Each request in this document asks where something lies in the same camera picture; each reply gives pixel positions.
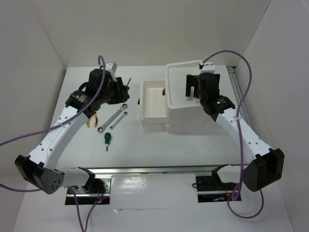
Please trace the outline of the green orange stubby screwdriver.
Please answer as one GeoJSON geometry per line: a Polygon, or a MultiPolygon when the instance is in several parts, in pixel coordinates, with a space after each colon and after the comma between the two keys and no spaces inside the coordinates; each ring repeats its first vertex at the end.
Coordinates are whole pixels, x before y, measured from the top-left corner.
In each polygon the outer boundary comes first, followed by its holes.
{"type": "Polygon", "coordinates": [[[130,81],[131,81],[131,78],[129,78],[128,83],[124,86],[126,92],[128,92],[129,89],[130,89],[130,87],[129,87],[130,81]]]}

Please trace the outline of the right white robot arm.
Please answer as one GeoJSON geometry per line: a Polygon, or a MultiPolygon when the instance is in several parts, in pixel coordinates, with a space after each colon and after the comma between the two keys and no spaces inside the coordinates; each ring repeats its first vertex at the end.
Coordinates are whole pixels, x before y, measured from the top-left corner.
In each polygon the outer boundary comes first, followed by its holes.
{"type": "Polygon", "coordinates": [[[239,115],[233,102],[220,94],[219,82],[219,74],[188,74],[185,95],[199,99],[204,112],[240,145],[243,159],[248,162],[242,172],[242,182],[249,190],[257,192],[281,179],[284,153],[259,138],[239,115]]]}

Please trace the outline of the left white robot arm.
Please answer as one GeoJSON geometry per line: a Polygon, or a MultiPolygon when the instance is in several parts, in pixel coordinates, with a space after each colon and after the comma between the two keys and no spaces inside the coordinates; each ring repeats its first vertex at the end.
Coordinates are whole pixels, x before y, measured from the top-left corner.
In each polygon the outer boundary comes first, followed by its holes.
{"type": "Polygon", "coordinates": [[[107,64],[94,69],[87,82],[72,92],[56,122],[57,129],[50,131],[27,156],[19,155],[15,165],[24,180],[47,194],[60,187],[78,186],[85,193],[102,190],[104,184],[95,174],[83,167],[57,170],[63,151],[80,127],[100,109],[102,104],[125,103],[129,99],[129,87],[121,77],[115,76],[116,68],[107,64]]]}

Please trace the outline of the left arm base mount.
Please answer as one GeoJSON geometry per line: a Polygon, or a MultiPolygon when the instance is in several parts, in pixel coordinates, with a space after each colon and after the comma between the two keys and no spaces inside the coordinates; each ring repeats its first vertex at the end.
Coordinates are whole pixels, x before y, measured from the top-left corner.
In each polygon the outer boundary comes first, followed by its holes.
{"type": "Polygon", "coordinates": [[[79,205],[93,205],[95,202],[98,202],[98,205],[109,205],[111,183],[112,177],[104,176],[90,190],[80,186],[72,186],[71,188],[79,205]]]}

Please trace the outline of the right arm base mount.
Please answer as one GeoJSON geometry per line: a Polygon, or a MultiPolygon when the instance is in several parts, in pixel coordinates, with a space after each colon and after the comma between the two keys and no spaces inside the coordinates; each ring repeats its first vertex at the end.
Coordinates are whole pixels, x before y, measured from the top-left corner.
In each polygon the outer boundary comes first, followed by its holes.
{"type": "Polygon", "coordinates": [[[192,187],[197,190],[199,203],[214,203],[227,202],[236,185],[234,182],[223,182],[214,169],[210,174],[196,176],[192,187]]]}

